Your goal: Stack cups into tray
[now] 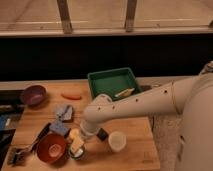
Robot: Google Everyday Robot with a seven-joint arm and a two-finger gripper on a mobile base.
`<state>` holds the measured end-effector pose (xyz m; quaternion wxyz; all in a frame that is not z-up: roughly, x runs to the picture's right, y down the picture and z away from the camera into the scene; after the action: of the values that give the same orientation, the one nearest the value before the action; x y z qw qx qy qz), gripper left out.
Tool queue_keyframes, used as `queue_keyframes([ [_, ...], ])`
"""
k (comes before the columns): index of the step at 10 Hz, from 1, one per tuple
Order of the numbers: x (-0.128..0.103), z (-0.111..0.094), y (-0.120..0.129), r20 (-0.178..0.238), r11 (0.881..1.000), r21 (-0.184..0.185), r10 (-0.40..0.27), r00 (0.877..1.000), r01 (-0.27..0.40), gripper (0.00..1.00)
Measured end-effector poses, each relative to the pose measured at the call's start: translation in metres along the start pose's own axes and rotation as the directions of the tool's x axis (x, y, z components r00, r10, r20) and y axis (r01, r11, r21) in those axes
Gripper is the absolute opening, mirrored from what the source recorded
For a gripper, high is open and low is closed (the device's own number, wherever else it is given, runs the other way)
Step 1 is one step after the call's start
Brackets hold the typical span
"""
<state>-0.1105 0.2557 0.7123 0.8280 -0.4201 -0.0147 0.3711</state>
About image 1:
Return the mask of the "yellow black gripper fingers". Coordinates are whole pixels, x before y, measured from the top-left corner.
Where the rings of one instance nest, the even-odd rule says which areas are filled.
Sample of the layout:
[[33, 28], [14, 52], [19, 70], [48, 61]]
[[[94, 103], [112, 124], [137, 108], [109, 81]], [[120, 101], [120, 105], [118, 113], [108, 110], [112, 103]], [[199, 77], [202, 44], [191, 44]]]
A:
[[69, 133], [69, 138], [71, 139], [71, 145], [69, 147], [71, 156], [73, 158], [80, 158], [84, 152], [84, 140], [80, 136], [80, 131], [74, 128]]

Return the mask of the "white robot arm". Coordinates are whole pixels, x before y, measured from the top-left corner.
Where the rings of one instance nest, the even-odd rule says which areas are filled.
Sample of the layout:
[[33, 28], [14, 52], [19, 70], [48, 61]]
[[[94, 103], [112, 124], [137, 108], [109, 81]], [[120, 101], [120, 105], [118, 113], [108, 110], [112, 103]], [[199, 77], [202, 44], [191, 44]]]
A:
[[213, 171], [213, 73], [199, 74], [114, 101], [98, 95], [83, 111], [77, 136], [86, 142], [115, 119], [180, 114], [174, 171]]

